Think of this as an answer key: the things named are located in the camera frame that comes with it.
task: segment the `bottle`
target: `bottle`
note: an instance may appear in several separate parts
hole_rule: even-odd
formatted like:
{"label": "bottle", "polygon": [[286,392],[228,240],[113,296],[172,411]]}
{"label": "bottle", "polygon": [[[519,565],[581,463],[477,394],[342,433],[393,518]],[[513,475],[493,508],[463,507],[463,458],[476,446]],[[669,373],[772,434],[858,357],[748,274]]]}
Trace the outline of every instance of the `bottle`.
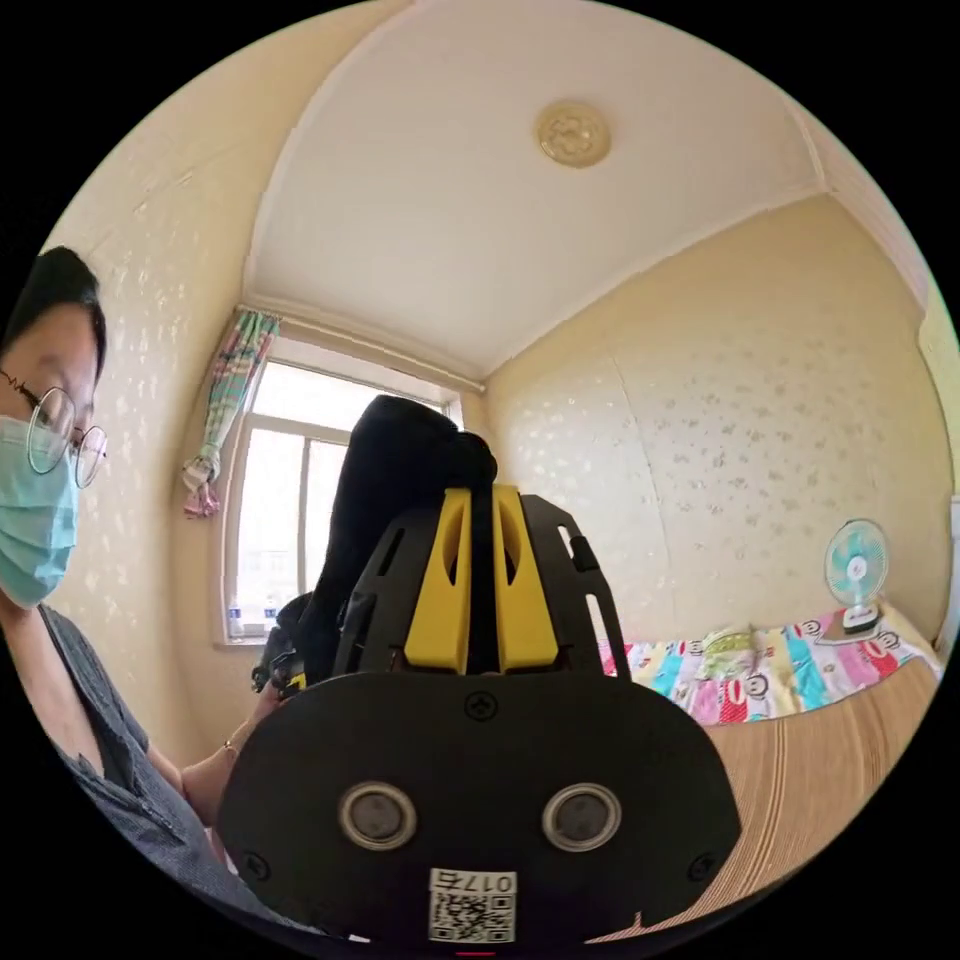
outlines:
{"label": "bottle", "polygon": [[263,608],[263,635],[269,636],[270,631],[277,625],[277,597],[272,591],[267,594],[267,602]]}
{"label": "bottle", "polygon": [[240,614],[240,604],[237,598],[230,598],[230,606],[227,608],[227,636],[231,640],[236,640],[243,636],[243,621]]}

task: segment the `short black hair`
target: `short black hair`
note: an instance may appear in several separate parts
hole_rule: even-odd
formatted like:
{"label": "short black hair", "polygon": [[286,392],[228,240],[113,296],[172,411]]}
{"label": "short black hair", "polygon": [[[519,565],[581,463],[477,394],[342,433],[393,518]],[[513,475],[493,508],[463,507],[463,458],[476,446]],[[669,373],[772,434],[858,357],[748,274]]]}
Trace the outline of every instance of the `short black hair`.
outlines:
{"label": "short black hair", "polygon": [[0,356],[48,310],[63,304],[86,307],[97,343],[97,379],[107,359],[107,322],[100,306],[100,281],[68,247],[53,247],[33,262],[13,313],[0,331]]}

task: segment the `label sticker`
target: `label sticker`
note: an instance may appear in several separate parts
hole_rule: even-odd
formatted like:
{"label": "label sticker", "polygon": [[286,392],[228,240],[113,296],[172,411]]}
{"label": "label sticker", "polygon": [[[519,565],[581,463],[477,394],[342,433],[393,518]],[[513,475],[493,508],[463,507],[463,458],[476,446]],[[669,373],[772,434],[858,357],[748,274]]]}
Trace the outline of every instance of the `label sticker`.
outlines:
{"label": "label sticker", "polygon": [[430,871],[430,939],[438,943],[513,943],[517,875]]}

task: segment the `glasses frame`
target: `glasses frame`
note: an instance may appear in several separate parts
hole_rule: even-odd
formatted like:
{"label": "glasses frame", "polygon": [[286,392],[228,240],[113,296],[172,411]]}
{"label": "glasses frame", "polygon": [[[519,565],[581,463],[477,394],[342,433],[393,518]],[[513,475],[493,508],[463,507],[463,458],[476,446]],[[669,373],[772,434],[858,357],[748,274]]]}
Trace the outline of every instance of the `glasses frame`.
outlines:
{"label": "glasses frame", "polygon": [[[73,402],[73,397],[71,397],[70,394],[67,393],[67,391],[64,390],[62,387],[51,387],[51,388],[50,388],[49,390],[47,390],[47,392],[44,393],[44,395],[43,395],[42,397],[40,397],[40,398],[37,398],[36,394],[33,393],[32,390],[28,390],[25,386],[23,386],[23,384],[18,384],[18,385],[17,385],[17,389],[20,391],[20,393],[23,394],[24,397],[27,398],[27,400],[30,402],[31,406],[33,407],[33,414],[32,414],[31,417],[30,417],[30,425],[29,425],[29,427],[27,428],[27,462],[30,464],[30,469],[33,470],[33,472],[36,473],[38,476],[41,476],[41,477],[42,477],[42,476],[45,476],[45,475],[48,474],[48,473],[51,473],[53,470],[56,470],[56,468],[57,468],[57,466],[59,465],[60,461],[64,458],[64,455],[65,455],[66,452],[67,452],[67,448],[71,445],[71,443],[70,443],[70,440],[69,440],[69,439],[67,439],[67,440],[65,441],[64,447],[63,447],[63,450],[62,450],[61,453],[60,453],[60,456],[57,457],[57,459],[54,460],[53,463],[52,463],[46,470],[41,470],[41,469],[39,469],[39,467],[37,467],[36,463],[34,462],[34,457],[33,457],[33,445],[32,445],[32,442],[31,442],[31,441],[33,440],[33,431],[34,431],[34,428],[36,427],[36,424],[37,424],[37,417],[40,415],[40,408],[43,406],[43,403],[44,403],[44,401],[47,399],[47,397],[49,397],[49,396],[51,396],[51,395],[53,395],[53,394],[55,394],[55,393],[62,393],[63,396],[66,397],[67,401],[70,403],[70,406],[73,408],[73,422],[74,422],[74,426],[73,426],[73,427],[71,428],[71,430],[70,430],[70,432],[72,433],[72,432],[76,429],[76,422],[77,422],[77,405]],[[81,482],[81,479],[80,479],[80,451],[83,449],[83,445],[84,445],[84,443],[86,442],[87,437],[90,436],[90,434],[91,434],[94,430],[99,430],[99,431],[103,434],[104,446],[106,446],[107,432],[106,432],[106,430],[103,429],[103,427],[98,427],[96,424],[93,424],[93,425],[89,426],[89,427],[84,431],[83,436],[80,438],[79,444],[77,444],[77,459],[76,459],[76,462],[75,462],[74,465],[73,465],[73,476],[74,476],[74,480],[76,480],[77,487],[78,487],[80,490],[86,490],[86,488],[89,487],[91,483],[93,483],[93,481],[96,479],[97,474],[100,472],[100,464],[103,463],[103,461],[107,459],[107,452],[106,452],[106,450],[101,450],[101,451],[100,451],[99,458],[97,459],[97,464],[96,464],[96,466],[93,468],[93,471],[91,472],[90,477],[88,478],[87,482],[86,482],[86,483],[82,483],[82,482]]]}

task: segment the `gray shirt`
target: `gray shirt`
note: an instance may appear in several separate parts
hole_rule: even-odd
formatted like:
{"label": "gray shirt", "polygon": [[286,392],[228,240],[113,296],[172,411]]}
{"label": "gray shirt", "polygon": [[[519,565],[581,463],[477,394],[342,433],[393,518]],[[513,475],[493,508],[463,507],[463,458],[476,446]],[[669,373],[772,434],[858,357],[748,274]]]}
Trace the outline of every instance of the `gray shirt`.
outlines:
{"label": "gray shirt", "polygon": [[77,760],[59,752],[100,812],[144,857],[187,889],[254,916],[299,927],[264,906],[217,859],[199,817],[147,759],[147,734],[86,638],[53,610],[41,607],[40,612],[90,718],[105,775],[99,776],[82,757]]}

